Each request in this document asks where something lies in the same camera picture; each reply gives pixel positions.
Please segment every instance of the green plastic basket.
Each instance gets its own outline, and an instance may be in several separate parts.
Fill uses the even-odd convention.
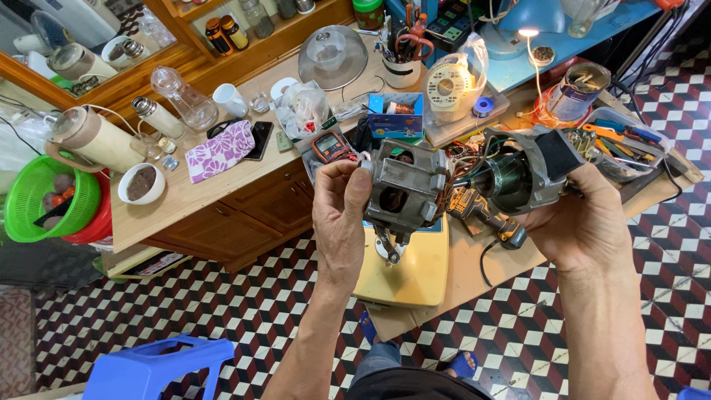
[[[59,174],[74,175],[74,199],[62,221],[46,231],[33,222],[45,214],[42,197],[54,191],[53,180]],[[5,201],[5,230],[10,239],[21,243],[71,235],[91,221],[100,199],[101,188],[93,175],[42,155],[30,161],[12,183]]]

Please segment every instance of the smartphone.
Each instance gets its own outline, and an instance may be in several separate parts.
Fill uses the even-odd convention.
[[[255,148],[245,156],[245,159],[252,161],[262,161],[264,153],[267,151],[269,137],[272,135],[274,124],[271,122],[255,122],[252,127],[252,136],[255,139]]]

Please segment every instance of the foot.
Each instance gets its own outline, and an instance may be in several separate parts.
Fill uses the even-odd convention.
[[[363,331],[363,335],[365,335],[365,339],[371,346],[380,342],[380,338],[378,337],[378,333],[375,331],[373,321],[370,320],[370,314],[368,314],[368,311],[364,312],[363,315],[360,316],[359,323],[360,329]]]
[[[477,364],[478,362],[473,352],[461,352],[449,363],[444,372],[454,378],[473,378]]]

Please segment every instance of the digital multimeter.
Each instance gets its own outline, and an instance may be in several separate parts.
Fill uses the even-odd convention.
[[[311,147],[325,164],[354,156],[351,148],[332,130],[314,139]]]

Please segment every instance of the pen holder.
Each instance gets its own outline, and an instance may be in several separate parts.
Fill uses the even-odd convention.
[[[385,82],[395,89],[404,89],[417,82],[422,62],[410,61],[396,64],[383,58],[383,65],[385,65]]]

